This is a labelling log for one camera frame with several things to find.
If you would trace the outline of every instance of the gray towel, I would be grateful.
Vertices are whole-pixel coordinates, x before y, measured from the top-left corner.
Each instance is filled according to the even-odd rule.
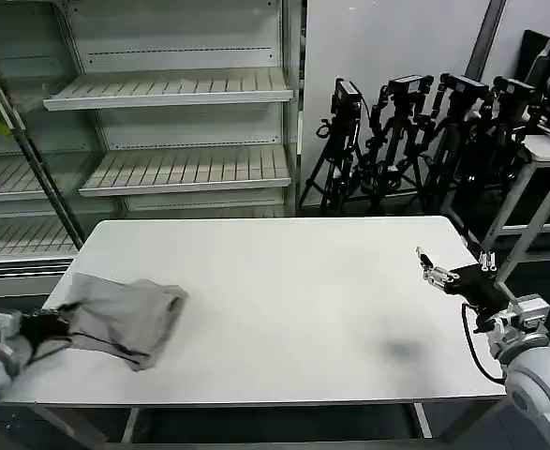
[[[75,274],[59,309],[74,348],[123,358],[133,370],[152,367],[168,341],[187,293],[147,279],[120,284]]]

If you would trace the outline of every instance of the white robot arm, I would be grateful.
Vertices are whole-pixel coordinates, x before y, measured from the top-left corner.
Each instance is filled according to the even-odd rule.
[[[55,311],[0,313],[0,394],[31,362],[40,343],[67,332],[67,322]]]
[[[463,307],[468,346],[477,366],[488,379],[504,384],[512,404],[550,443],[550,341],[544,326],[549,305],[538,295],[512,302],[496,287],[495,273],[488,267],[484,270],[484,263],[448,271],[433,265],[419,248],[417,253],[426,281],[448,294],[463,295],[467,307],[476,311],[474,332],[487,334],[489,350],[500,362],[504,378],[495,380],[481,367]]]

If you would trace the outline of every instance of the wire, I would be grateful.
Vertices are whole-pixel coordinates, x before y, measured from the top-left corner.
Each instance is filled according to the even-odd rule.
[[[505,378],[495,378],[492,375],[487,372],[483,365],[481,364],[481,361],[479,361],[479,357],[477,356],[476,350],[474,350],[474,345],[472,344],[472,336],[470,335],[470,330],[468,329],[468,318],[466,315],[466,310],[468,308],[468,305],[466,303],[462,304],[462,324],[464,325],[464,334],[466,335],[466,341],[468,343],[468,349],[470,350],[470,355],[472,356],[472,359],[474,360],[474,364],[476,365],[477,369],[481,371],[481,373],[484,375],[484,377],[489,380],[490,382],[497,383],[504,385],[506,383]]]
[[[356,86],[355,84],[353,84],[353,87],[356,88],[356,91],[358,91],[358,94],[360,94],[360,98],[362,99],[362,103],[365,105],[366,107],[366,116],[368,116],[368,122],[370,122],[370,108],[368,107],[368,103],[366,102],[366,99],[364,98],[364,96],[362,95],[362,92],[360,91],[360,89],[358,89],[358,86]]]

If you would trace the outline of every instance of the floor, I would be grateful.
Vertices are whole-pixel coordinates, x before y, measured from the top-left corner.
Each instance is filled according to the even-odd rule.
[[[489,216],[484,202],[475,215],[473,230],[481,233]],[[550,303],[550,262],[525,264],[509,280],[514,293],[539,293]],[[0,308],[37,308],[43,297],[0,300]],[[425,410],[433,434],[439,434],[468,407],[467,402],[427,404]],[[81,410],[113,442],[120,442],[126,423],[124,410]],[[143,413],[143,426],[137,436],[154,443],[237,443],[343,441],[409,438],[413,422],[406,409],[396,406],[340,406],[260,409],[177,409]],[[13,441],[36,450],[78,450],[78,444],[33,412],[22,408],[0,407],[0,430]],[[512,406],[477,423],[456,445],[459,450],[518,449],[545,450],[549,445],[530,422]]]

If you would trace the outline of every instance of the shelving unit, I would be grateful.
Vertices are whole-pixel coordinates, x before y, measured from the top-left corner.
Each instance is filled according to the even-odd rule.
[[[0,262],[62,259],[76,253],[57,217],[0,218]]]
[[[85,155],[76,153],[53,155],[48,158],[61,191],[70,192],[79,185],[82,179],[81,168],[85,160]],[[0,156],[0,202],[45,198],[46,194],[22,155]]]
[[[275,144],[110,152],[79,192],[94,197],[290,184],[285,149]]]
[[[89,232],[107,218],[289,215],[301,11],[302,0],[0,0],[7,110],[66,216]],[[22,141],[0,138],[0,257],[68,254]]]
[[[48,111],[289,101],[280,67],[83,75],[44,100]]]
[[[291,199],[290,4],[301,10],[293,0],[67,1],[82,74],[43,105],[99,110],[105,155],[81,196],[120,197],[128,213]]]

